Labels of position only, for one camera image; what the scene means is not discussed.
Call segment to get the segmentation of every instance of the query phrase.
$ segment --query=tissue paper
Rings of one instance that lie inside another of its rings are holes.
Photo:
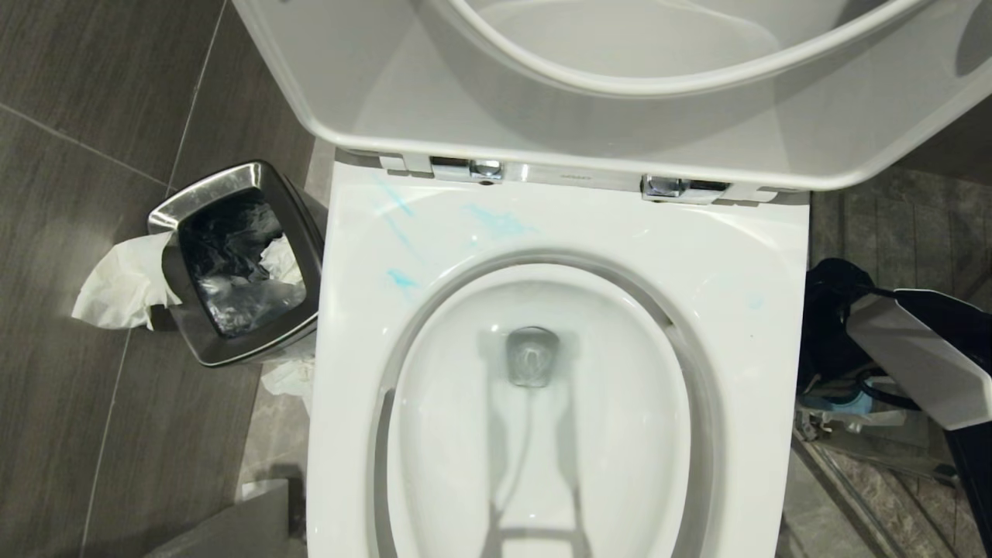
[[[79,289],[72,317],[108,330],[150,330],[151,306],[182,303],[162,272],[162,251],[171,236],[140,236],[111,248]]]
[[[289,360],[262,376],[262,385],[273,395],[296,395],[303,399],[307,414],[313,401],[313,358]]]
[[[269,272],[269,278],[276,281],[296,285],[304,280],[297,257],[293,255],[290,241],[285,235],[276,238],[262,250],[260,263]]]

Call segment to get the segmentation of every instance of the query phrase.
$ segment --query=marble tile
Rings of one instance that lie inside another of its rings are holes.
[[[917,286],[917,258],[913,243],[916,235],[913,206],[907,202],[877,200],[878,276],[884,289],[912,289]]]
[[[843,257],[878,280],[878,222],[876,198],[864,188],[843,193]]]
[[[843,194],[816,192],[810,198],[809,267],[844,253]]]
[[[831,457],[889,536],[908,556],[953,558],[953,551],[926,521],[913,496],[890,472],[843,454]]]
[[[989,277],[984,215],[975,210],[949,214],[952,296],[972,298]]]
[[[276,478],[306,479],[310,417],[299,397],[273,395],[259,382],[238,485]]]
[[[917,287],[941,293],[952,290],[950,218],[946,209],[913,206]]]
[[[962,558],[982,558],[986,556],[975,516],[971,513],[968,498],[963,492],[957,493],[957,508],[954,517],[954,550]]]
[[[789,457],[789,478],[776,556],[875,556],[795,451]]]
[[[954,521],[957,514],[957,491],[933,481],[919,480],[917,501],[924,514],[940,534],[954,543]]]

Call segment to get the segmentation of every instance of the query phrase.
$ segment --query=black trash bag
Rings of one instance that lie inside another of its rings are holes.
[[[847,335],[844,324],[851,305],[875,290],[875,283],[864,270],[838,258],[825,259],[806,273],[797,395],[872,362],[871,356]],[[852,383],[849,398],[857,394],[858,388]]]

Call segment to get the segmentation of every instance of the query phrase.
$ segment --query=tile grout line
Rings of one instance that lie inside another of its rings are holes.
[[[110,395],[110,406],[107,409],[107,420],[103,424],[103,436],[100,439],[100,452],[96,458],[96,470],[93,472],[93,485],[89,490],[89,505],[86,507],[86,520],[82,524],[82,541],[79,543],[79,558],[83,558],[86,551],[86,538],[89,536],[89,520],[93,515],[93,503],[96,501],[96,485],[100,479],[100,465],[103,463],[103,450],[107,444],[107,435],[110,433],[110,417],[113,416],[114,405],[117,402],[117,388],[121,383],[121,373],[124,371],[124,361],[127,358],[127,347],[131,344],[131,332],[128,330],[127,337],[124,338],[124,350],[121,351],[121,362],[117,366],[117,377],[114,379],[114,390]]]
[[[206,66],[210,63],[210,55],[213,53],[213,45],[217,42],[217,33],[220,31],[220,22],[227,10],[228,0],[220,5],[220,13],[217,14],[217,23],[213,26],[213,34],[210,35],[210,45],[206,48],[206,55],[203,57],[203,65],[199,68],[199,76],[196,78],[196,87],[192,90],[192,100],[189,102],[189,113],[186,115],[186,123],[183,125],[183,135],[180,137],[180,145],[176,148],[176,158],[173,160],[173,169],[169,172],[169,181],[166,183],[166,197],[169,196],[169,189],[173,186],[176,178],[176,170],[180,165],[180,155],[183,153],[183,145],[186,144],[186,135],[189,133],[189,123],[192,122],[193,111],[196,110],[196,100],[199,98],[199,89],[203,85],[203,76],[206,75]]]
[[[64,141],[67,141],[67,142],[71,143],[72,145],[76,145],[78,147],[81,147],[82,149],[85,149],[86,151],[92,153],[93,155],[96,155],[96,156],[100,157],[101,159],[105,159],[107,161],[110,161],[111,163],[114,163],[115,165],[118,165],[120,167],[124,167],[125,169],[131,171],[132,173],[135,173],[137,175],[140,175],[141,177],[146,178],[146,179],[154,182],[155,184],[166,186],[166,187],[168,186],[166,183],[164,183],[161,180],[153,177],[152,175],[150,175],[150,174],[148,174],[148,173],[146,173],[144,171],[140,171],[140,170],[132,167],[131,165],[128,165],[127,163],[124,163],[123,161],[114,159],[113,157],[107,155],[106,153],[103,153],[102,151],[96,149],[95,147],[86,145],[86,144],[82,143],[81,141],[73,138],[72,136],[69,136],[68,134],[65,134],[64,132],[59,132],[57,129],[53,128],[52,126],[49,126],[48,124],[42,122],[41,120],[38,120],[36,118],[32,118],[31,116],[28,116],[27,114],[21,112],[20,110],[17,110],[14,107],[8,106],[8,105],[0,102],[0,109],[6,110],[7,112],[10,112],[11,114],[13,114],[13,115],[15,115],[15,116],[17,116],[17,117],[19,117],[19,118],[21,118],[23,120],[27,120],[28,122],[31,122],[32,124],[38,126],[39,128],[41,128],[44,131],[46,131],[46,132],[48,132],[48,133],[56,136],[57,138],[60,138],[60,139],[62,139]]]

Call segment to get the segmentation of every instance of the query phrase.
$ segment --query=toilet seat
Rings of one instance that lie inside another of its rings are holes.
[[[396,388],[387,483],[398,555],[671,556],[689,416],[662,326],[620,287],[567,265],[512,265],[452,293]],[[543,388],[507,378],[507,335],[527,327],[560,338]]]
[[[394,435],[406,419],[393,406],[410,381],[408,356],[444,301],[525,264],[606,282],[663,325],[691,424],[682,520],[675,527],[666,515],[663,546],[678,556],[773,553],[802,318],[802,200],[697,208],[342,163],[332,184],[310,430],[308,491],[319,494],[308,504],[311,555],[406,557],[423,545],[412,534],[422,520],[404,525],[413,515],[395,508],[411,506],[389,488],[404,466],[389,456],[404,455],[403,435]]]

